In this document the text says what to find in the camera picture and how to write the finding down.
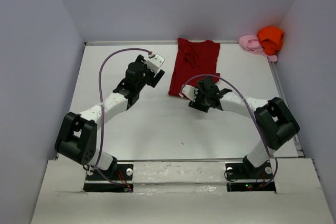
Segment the dark red t shirt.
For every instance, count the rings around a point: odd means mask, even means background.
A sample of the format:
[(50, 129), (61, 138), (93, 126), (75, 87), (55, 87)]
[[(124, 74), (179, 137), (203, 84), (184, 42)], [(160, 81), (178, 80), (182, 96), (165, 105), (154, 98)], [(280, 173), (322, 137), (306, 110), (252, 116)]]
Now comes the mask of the dark red t shirt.
[(199, 74), (213, 74), (218, 82), (220, 73), (216, 71), (220, 44), (212, 40), (191, 42), (179, 38), (178, 52), (168, 94), (178, 97), (182, 85)]

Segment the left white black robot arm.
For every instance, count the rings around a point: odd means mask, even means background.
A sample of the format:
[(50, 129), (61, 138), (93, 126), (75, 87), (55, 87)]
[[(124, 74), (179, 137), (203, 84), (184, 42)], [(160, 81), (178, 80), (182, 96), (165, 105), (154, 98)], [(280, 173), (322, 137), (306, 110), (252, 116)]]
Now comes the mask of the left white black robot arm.
[(111, 179), (118, 169), (118, 161), (97, 144), (97, 134), (104, 132), (104, 125), (113, 117), (127, 111), (138, 101), (145, 86), (155, 87), (165, 74), (161, 69), (162, 56), (138, 55), (128, 65), (125, 77), (100, 103), (78, 114), (64, 116), (55, 142), (55, 151), (72, 161), (96, 170), (104, 179)]

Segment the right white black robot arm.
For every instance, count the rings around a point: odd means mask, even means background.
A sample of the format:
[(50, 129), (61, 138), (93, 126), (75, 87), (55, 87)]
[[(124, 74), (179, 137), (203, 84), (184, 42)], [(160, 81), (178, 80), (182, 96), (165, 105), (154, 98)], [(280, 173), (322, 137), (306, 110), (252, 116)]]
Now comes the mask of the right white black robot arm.
[(229, 182), (258, 179), (262, 174), (268, 180), (273, 179), (276, 170), (271, 168), (270, 160), (300, 131), (284, 100), (279, 97), (269, 100), (246, 97), (228, 81), (225, 81), (228, 88), (220, 89), (213, 74), (200, 74), (194, 79), (196, 86), (186, 82), (180, 91), (180, 96), (189, 100), (189, 107), (202, 112), (217, 109), (250, 118), (260, 136), (260, 141), (242, 162), (226, 165), (226, 179)]

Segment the pink t shirt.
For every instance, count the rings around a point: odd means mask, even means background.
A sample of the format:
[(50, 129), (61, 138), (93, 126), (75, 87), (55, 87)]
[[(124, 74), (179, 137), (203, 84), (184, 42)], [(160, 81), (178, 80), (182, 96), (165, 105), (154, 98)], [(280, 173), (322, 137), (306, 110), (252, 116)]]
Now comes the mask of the pink t shirt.
[(239, 38), (238, 44), (251, 54), (262, 55), (266, 57), (270, 62), (278, 61), (276, 55), (268, 55), (265, 53), (265, 50), (260, 44), (259, 39), (256, 35), (244, 35)]

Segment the orange t shirt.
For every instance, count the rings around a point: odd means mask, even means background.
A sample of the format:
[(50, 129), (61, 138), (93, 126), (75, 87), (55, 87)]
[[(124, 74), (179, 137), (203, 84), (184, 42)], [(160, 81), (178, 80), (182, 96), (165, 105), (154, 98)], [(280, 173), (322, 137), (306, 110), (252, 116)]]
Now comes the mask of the orange t shirt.
[(283, 46), (284, 31), (276, 26), (267, 26), (257, 33), (259, 43), (269, 56), (276, 55)]

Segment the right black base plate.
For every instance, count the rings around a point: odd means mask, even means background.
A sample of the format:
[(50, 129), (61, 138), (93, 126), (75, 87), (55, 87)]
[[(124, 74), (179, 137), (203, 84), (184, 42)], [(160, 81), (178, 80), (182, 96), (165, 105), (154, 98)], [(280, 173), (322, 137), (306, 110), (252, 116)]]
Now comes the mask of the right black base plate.
[(224, 178), (227, 180), (228, 192), (276, 191), (270, 162), (248, 173), (243, 163), (226, 163)]

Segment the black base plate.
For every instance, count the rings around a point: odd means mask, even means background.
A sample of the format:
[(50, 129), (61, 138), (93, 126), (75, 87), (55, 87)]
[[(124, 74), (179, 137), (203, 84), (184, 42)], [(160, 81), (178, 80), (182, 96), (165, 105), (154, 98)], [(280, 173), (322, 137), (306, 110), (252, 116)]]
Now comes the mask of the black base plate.
[(132, 193), (133, 163), (121, 162), (116, 172), (106, 180), (97, 170), (85, 167), (83, 190), (88, 193)]
[(224, 178), (227, 180), (228, 192), (276, 191), (270, 162), (248, 173), (243, 163), (226, 163)]

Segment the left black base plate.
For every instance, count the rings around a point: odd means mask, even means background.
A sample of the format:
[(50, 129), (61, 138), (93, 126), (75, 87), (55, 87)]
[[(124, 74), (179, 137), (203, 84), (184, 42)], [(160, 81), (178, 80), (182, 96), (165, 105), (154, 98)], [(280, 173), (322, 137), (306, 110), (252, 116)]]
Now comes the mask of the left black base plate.
[(132, 193), (133, 163), (121, 162), (116, 172), (106, 180), (97, 170), (85, 167), (83, 190), (88, 193)]

